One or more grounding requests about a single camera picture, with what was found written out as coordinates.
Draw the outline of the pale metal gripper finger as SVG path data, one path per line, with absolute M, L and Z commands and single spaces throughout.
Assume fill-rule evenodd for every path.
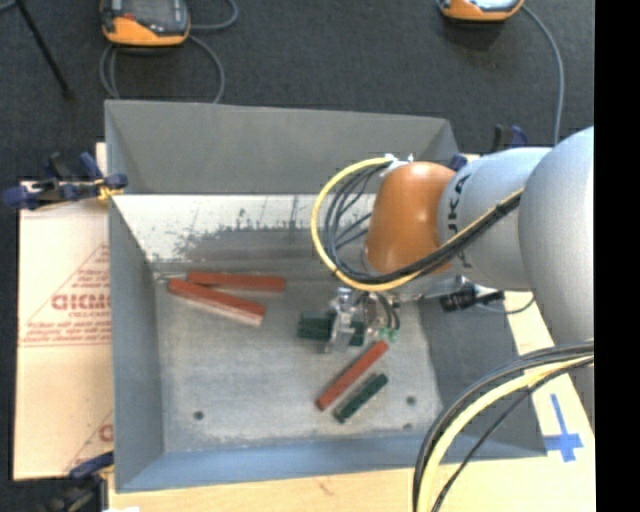
M 349 312 L 334 312 L 330 316 L 329 339 L 325 345 L 325 351 L 345 352 L 348 348 L 362 345 L 362 332 L 360 324 L 354 319 L 354 314 Z

